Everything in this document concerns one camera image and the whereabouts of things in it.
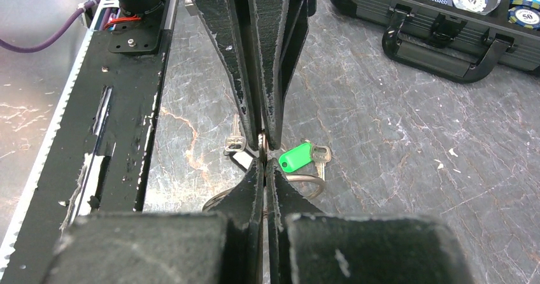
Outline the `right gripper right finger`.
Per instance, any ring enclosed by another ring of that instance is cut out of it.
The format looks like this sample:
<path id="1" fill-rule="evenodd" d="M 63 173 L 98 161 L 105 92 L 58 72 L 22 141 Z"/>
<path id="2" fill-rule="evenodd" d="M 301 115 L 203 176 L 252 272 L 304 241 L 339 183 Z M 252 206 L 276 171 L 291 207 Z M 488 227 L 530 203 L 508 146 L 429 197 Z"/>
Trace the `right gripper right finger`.
<path id="1" fill-rule="evenodd" d="M 454 232 L 428 215 L 268 217 L 272 283 L 472 283 Z"/>

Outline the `keyring with bunch of keys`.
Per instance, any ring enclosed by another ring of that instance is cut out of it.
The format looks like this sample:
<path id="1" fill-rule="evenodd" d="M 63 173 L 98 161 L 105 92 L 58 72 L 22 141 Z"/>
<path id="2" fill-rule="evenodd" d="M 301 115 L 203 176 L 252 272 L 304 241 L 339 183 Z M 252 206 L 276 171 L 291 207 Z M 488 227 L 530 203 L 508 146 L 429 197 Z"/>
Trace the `keyring with bunch of keys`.
<path id="1" fill-rule="evenodd" d="M 322 193 L 325 182 L 313 175 L 286 174 L 277 159 L 268 157 L 266 135 L 259 134 L 257 141 L 259 156 L 251 159 L 241 181 L 214 195 L 202 211 L 223 213 L 241 229 L 261 223 L 264 215 L 282 225 L 289 214 L 321 213 L 310 199 Z"/>

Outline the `key with black tag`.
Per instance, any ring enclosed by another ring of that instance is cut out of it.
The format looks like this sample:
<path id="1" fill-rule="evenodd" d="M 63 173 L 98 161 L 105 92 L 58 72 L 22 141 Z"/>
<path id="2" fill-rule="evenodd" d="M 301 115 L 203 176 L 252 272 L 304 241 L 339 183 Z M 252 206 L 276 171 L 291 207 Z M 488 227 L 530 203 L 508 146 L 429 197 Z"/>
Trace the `key with black tag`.
<path id="1" fill-rule="evenodd" d="M 247 147 L 246 138 L 241 133 L 238 114 L 233 115 L 232 132 L 225 139 L 224 155 L 243 172 L 247 172 L 252 160 L 255 158 Z"/>

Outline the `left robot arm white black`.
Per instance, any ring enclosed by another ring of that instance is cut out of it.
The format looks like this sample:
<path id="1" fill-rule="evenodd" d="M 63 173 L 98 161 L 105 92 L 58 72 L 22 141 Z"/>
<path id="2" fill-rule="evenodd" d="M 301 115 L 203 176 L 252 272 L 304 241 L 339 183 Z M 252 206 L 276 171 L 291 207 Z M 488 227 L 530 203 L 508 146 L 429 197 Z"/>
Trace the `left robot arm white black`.
<path id="1" fill-rule="evenodd" d="M 251 148 L 260 135 L 281 146 L 285 97 L 308 33 L 316 0 L 192 0 L 223 64 Z M 122 78 L 161 83 L 176 0 L 119 0 L 128 17 L 111 35 L 108 57 Z"/>

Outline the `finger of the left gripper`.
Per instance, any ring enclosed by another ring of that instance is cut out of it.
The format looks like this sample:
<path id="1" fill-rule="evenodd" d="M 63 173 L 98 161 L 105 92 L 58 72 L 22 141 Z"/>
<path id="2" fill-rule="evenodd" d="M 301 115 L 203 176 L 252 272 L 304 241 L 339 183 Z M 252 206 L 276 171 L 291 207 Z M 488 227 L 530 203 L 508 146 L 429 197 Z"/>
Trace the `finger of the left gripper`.
<path id="1" fill-rule="evenodd" d="M 193 0 L 232 88 L 247 145 L 258 148 L 255 110 L 234 0 Z"/>
<path id="2" fill-rule="evenodd" d="M 255 64 L 255 100 L 269 149 L 281 146 L 285 76 L 292 64 L 285 59 L 299 17 L 306 16 L 308 0 L 248 0 Z"/>

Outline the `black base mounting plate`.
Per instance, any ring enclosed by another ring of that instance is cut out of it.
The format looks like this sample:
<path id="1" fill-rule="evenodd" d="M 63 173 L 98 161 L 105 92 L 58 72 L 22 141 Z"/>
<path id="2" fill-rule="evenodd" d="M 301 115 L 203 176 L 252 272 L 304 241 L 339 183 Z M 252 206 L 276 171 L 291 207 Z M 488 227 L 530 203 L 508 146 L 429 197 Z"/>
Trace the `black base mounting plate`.
<path id="1" fill-rule="evenodd" d="M 177 7 L 87 31 L 1 244 L 2 283 L 39 283 L 76 219 L 143 209 Z"/>

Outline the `key with green tag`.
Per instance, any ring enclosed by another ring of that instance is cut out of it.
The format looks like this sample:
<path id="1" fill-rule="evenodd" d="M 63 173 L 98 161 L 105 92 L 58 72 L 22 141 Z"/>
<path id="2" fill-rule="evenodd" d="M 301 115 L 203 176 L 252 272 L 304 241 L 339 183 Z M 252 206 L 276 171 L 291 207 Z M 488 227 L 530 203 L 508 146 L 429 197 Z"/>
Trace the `key with green tag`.
<path id="1" fill-rule="evenodd" d="M 313 162 L 316 166 L 318 176 L 326 180 L 326 164 L 332 159 L 332 153 L 328 146 L 316 145 L 310 141 L 305 141 L 299 146 L 283 153 L 279 159 L 281 169 L 286 173 L 293 173 L 298 169 Z"/>

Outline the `black poker chip case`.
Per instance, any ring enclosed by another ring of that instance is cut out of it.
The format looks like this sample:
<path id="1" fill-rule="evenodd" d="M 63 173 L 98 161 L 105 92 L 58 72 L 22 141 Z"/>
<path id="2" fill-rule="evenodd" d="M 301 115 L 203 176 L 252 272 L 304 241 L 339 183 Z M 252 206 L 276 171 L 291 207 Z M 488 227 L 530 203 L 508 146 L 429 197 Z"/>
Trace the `black poker chip case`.
<path id="1" fill-rule="evenodd" d="M 488 16 L 429 0 L 330 0 L 351 17 L 384 25 L 385 55 L 457 83 L 474 83 L 498 64 L 539 75 L 539 33 L 508 23 L 509 0 Z"/>

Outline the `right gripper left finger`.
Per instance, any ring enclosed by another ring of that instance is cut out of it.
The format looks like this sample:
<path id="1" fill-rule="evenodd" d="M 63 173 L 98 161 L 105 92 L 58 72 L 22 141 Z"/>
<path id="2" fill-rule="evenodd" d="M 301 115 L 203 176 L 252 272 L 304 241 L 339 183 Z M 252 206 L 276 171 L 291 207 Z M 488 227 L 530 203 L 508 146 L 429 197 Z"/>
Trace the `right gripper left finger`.
<path id="1" fill-rule="evenodd" d="M 98 213 L 62 235 L 43 283 L 261 283 L 264 170 L 198 213 Z"/>

